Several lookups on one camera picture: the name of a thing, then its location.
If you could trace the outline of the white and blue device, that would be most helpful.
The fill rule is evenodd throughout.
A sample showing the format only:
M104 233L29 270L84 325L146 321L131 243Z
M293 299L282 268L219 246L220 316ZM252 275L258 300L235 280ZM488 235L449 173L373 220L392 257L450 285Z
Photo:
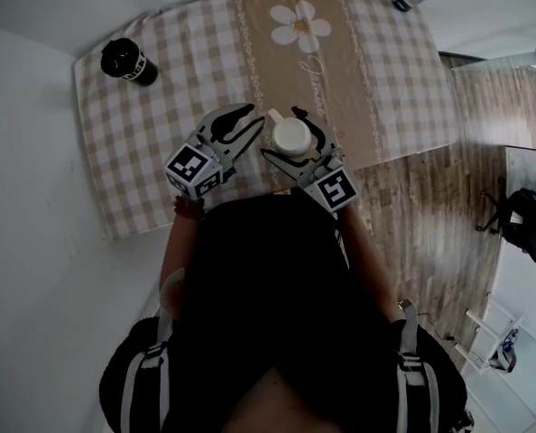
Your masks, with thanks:
M514 345L519 336L517 328L512 329L503 342L497 347L492 357L489 358L489 365L504 373L511 373L516 366L517 356Z

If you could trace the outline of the white cup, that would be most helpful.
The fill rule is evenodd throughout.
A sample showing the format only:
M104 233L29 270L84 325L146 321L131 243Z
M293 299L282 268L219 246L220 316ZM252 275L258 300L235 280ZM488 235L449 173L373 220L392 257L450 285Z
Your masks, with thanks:
M295 117L282 117L274 108L268 111L268 116L273 120L273 144L277 152L300 158L309 151L312 134L304 122Z

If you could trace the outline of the white desk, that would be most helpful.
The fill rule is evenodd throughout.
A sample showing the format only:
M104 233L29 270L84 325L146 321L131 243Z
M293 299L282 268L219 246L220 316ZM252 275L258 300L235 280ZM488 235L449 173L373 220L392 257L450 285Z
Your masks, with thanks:
M536 263L502 242L493 286L482 312L468 311L475 340L461 354L473 433L536 433ZM519 332L517 364L505 373L489 359L509 331Z

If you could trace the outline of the black office chair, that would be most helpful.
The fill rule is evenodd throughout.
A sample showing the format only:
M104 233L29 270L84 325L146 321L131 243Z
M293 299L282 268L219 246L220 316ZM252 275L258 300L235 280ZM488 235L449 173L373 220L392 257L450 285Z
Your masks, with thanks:
M498 200L486 191L480 196L491 201L496 211L484 226L476 226L476 231L499 235L536 263L536 191L521 188L510 197L502 193Z

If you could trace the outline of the black and white item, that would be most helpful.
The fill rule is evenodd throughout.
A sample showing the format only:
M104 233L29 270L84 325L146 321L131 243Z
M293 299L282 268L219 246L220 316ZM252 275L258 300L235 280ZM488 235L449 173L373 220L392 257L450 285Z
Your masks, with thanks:
M455 424L449 433L472 433L475 420L468 409L465 409L461 419Z

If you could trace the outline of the person's left forearm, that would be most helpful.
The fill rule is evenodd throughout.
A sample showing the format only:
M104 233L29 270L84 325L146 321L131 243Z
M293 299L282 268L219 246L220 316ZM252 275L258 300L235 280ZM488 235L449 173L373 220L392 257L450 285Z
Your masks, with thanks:
M177 197L175 218L162 261L159 281L161 307L180 320L184 301L184 278L193 262L200 219L204 216L202 199Z

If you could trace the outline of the person's right forearm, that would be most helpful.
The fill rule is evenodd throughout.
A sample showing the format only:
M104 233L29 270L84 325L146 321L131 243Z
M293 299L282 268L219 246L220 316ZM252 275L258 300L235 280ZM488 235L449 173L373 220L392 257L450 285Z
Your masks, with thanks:
M337 212L349 269L374 305L391 322L404 319L396 286L380 258L355 207L350 204Z

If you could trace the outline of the person's torso in black clothing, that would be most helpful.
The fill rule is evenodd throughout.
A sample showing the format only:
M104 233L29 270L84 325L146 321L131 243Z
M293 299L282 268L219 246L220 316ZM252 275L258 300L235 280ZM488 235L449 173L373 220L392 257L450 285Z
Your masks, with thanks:
M180 320L161 307L98 394L113 433L449 433L467 389L398 300L349 269L337 215L300 194L204 208Z

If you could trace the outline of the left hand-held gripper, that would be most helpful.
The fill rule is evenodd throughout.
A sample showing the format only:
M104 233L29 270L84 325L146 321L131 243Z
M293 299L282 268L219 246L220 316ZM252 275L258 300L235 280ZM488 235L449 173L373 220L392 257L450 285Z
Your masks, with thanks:
M164 164L170 184L189 199L202 199L226 184L233 173L233 161L263 130L265 118L261 116L228 137L238 121L253 110L253 104L233 104L208 113L199 129Z

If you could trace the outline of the black tumbler bottle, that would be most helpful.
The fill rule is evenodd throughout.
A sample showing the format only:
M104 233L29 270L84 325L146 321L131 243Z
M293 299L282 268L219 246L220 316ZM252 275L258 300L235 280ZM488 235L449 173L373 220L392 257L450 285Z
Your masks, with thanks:
M134 41L127 38L112 40L104 47L100 67L111 78L133 82L141 87L149 87L159 75L156 65Z

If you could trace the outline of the checked beige flower tablecloth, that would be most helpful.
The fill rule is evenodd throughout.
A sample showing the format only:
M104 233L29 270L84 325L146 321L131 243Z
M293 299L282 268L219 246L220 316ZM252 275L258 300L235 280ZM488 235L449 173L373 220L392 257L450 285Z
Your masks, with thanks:
M221 106L317 115L355 170L457 138L429 27L392 0L199 0L142 16L120 35L156 65L152 85L106 75L100 49L74 68L91 177L114 240L171 223L165 162Z

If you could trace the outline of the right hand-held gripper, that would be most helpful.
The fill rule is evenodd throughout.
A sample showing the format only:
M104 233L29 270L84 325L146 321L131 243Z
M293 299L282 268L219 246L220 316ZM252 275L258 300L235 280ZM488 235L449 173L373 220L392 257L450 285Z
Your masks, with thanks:
M337 138L328 123L300 107L293 106L295 117L309 129L316 139L316 151L327 154L295 161L280 152L261 149L262 156L291 177L297 186L330 214L335 214L358 197L358 191L349 168L338 150Z

